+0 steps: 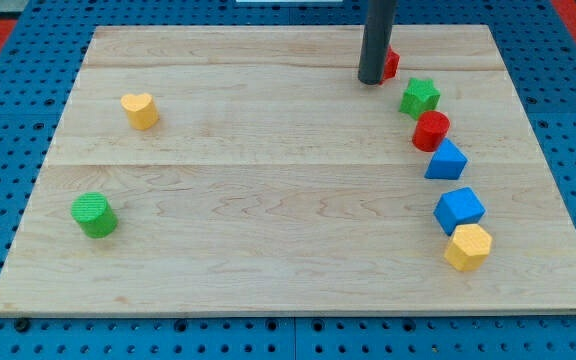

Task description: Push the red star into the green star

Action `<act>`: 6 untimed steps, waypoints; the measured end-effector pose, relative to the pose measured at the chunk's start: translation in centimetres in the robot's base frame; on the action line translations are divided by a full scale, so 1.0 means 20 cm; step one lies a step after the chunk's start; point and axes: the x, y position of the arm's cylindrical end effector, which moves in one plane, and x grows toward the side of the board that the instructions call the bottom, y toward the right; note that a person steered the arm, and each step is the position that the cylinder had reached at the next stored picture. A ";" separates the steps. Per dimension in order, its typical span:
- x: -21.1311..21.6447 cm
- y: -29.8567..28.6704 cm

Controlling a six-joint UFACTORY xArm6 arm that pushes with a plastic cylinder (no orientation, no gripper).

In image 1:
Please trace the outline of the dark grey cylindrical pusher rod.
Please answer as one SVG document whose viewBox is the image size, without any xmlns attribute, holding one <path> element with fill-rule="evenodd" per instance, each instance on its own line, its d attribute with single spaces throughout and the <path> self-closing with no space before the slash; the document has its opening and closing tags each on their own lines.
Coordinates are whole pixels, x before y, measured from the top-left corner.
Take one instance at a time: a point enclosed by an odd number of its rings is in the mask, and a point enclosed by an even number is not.
<svg viewBox="0 0 576 360">
<path fill-rule="evenodd" d="M 365 85 L 377 85 L 382 80 L 397 3 L 368 1 L 358 67 L 358 80 Z"/>
</svg>

